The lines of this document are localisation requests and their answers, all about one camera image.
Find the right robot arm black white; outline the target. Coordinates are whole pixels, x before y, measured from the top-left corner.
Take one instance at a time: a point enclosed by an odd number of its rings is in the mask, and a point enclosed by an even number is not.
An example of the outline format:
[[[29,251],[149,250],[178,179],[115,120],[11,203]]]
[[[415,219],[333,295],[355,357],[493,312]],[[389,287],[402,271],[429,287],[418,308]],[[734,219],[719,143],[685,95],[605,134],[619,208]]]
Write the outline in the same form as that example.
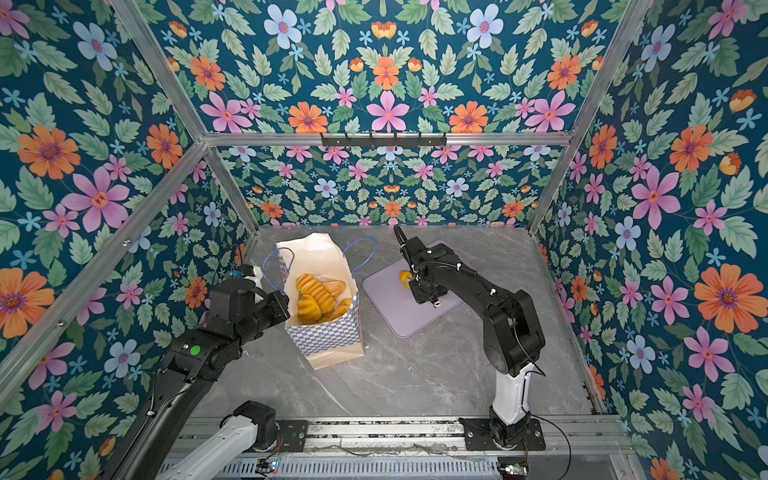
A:
[[[417,237],[407,237],[399,227],[394,233],[412,274],[408,286],[416,303],[437,306],[452,293],[480,318],[483,350],[497,371],[489,433],[498,446],[515,446],[531,418],[531,376],[544,374],[537,360],[546,340],[532,297],[487,280],[443,243],[427,246]]]

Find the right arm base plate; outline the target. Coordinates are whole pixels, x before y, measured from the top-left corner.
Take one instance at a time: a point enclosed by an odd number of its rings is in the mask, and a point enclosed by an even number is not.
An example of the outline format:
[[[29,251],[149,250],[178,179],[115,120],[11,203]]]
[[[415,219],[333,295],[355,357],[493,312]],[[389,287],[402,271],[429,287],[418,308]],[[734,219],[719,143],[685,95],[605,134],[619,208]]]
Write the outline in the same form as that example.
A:
[[[469,451],[546,449],[540,422],[530,417],[513,425],[505,425],[497,418],[459,418],[459,423]]]

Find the lilac plastic tray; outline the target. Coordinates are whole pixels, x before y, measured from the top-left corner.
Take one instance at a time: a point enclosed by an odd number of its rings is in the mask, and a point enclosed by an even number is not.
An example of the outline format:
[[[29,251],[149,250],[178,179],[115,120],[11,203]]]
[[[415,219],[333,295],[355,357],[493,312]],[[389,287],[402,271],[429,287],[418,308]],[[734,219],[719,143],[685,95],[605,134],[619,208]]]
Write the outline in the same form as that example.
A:
[[[380,241],[372,260],[361,268],[362,330],[366,338],[385,334],[405,340],[419,334],[463,302],[453,293],[441,299],[437,308],[417,304],[404,287],[399,273],[409,270],[396,243]]]

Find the striped fake bread roll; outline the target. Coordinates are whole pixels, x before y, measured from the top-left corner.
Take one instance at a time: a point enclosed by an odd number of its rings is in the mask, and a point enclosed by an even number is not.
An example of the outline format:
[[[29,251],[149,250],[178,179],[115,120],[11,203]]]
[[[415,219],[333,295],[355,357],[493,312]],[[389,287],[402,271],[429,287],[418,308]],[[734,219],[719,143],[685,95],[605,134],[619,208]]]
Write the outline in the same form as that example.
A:
[[[301,324],[318,323],[323,317],[323,311],[314,297],[302,295],[297,302],[297,318]]]

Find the long striped bread loaf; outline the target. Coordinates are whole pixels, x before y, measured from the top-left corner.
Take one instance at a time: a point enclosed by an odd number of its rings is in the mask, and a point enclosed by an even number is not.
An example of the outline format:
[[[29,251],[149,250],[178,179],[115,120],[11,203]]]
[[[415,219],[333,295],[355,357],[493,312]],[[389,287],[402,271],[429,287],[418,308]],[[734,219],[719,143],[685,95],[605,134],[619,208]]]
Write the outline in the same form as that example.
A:
[[[296,288],[300,295],[311,295],[320,305],[323,314],[335,309],[336,301],[326,290],[323,283],[310,274],[301,275],[296,281]]]

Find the yellow small bread roll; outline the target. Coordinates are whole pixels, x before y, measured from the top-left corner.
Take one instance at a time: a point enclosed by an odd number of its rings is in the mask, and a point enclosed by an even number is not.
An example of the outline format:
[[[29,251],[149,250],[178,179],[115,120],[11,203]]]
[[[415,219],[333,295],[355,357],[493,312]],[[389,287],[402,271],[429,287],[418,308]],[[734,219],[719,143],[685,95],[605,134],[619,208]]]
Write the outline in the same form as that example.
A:
[[[399,273],[399,279],[405,288],[411,289],[410,283],[414,279],[413,274],[408,270],[403,270]]]

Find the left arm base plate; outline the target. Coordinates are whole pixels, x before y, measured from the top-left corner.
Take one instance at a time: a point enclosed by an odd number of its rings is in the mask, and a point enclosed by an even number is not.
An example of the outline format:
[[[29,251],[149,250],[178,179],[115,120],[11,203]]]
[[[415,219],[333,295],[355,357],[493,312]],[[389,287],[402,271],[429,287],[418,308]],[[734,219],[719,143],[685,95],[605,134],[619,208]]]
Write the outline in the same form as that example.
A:
[[[308,438],[307,420],[278,420],[276,453],[301,453]]]

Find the round golden bread roll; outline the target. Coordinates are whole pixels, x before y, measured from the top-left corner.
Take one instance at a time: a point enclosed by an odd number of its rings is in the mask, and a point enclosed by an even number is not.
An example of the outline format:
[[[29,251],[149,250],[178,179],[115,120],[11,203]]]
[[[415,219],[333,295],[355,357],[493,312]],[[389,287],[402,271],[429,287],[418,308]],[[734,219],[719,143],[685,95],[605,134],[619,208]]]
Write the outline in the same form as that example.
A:
[[[347,284],[341,280],[324,281],[323,286],[334,298],[339,298],[347,289]]]

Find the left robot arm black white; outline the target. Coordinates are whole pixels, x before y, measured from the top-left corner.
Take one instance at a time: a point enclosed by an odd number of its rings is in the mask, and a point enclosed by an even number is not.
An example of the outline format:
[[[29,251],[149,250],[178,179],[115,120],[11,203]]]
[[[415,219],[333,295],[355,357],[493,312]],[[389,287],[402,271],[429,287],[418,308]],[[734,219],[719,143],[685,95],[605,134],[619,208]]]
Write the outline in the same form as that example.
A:
[[[153,479],[197,405],[243,347],[289,319],[289,298],[250,279],[223,281],[209,292],[199,325],[172,341],[151,381],[150,397],[102,468],[101,479]]]

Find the blue checkered paper bag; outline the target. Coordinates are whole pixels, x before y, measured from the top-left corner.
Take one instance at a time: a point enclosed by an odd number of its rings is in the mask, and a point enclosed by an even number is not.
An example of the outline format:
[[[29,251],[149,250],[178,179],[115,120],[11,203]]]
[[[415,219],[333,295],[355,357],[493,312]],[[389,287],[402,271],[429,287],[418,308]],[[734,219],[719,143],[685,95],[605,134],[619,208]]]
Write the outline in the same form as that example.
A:
[[[275,258],[288,297],[286,332],[315,370],[364,356],[361,297],[346,251],[327,233],[278,242]]]

